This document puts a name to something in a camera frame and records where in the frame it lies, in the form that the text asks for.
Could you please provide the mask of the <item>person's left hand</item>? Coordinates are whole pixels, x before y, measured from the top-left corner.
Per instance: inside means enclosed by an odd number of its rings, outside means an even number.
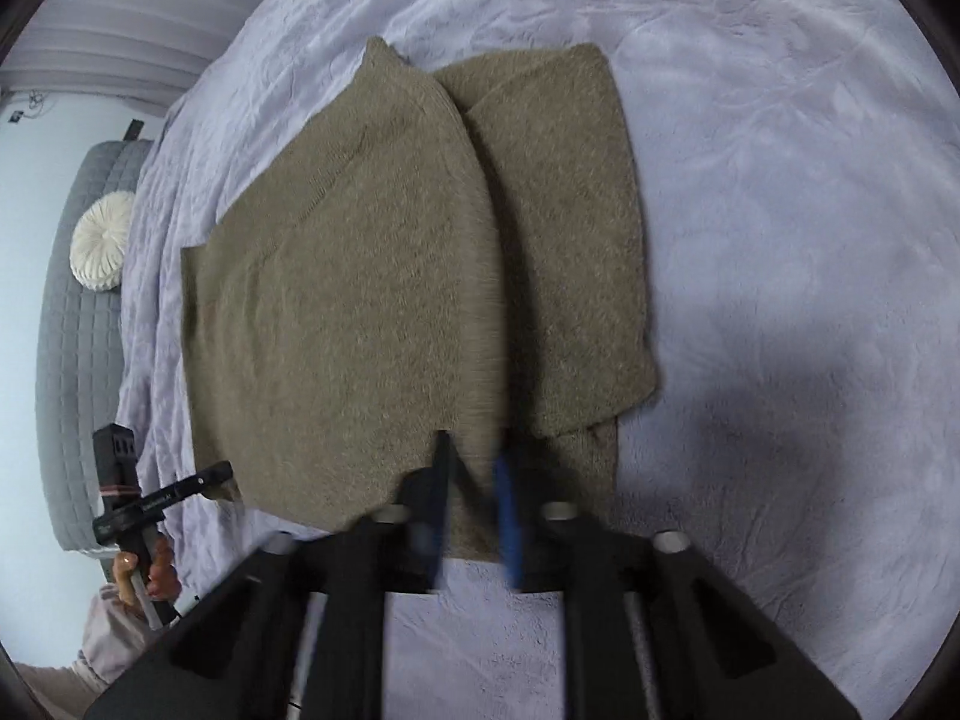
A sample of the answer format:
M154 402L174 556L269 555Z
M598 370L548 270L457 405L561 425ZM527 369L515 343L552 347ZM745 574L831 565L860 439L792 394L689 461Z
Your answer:
M112 561L112 577L116 583L117 595L128 611L144 617L145 608L133 587L133 580L140 578L139 558L133 553L121 551ZM163 535L156 538L153 562L143 579L143 586L151 601L174 603L181 594L182 585L174 566L174 551Z

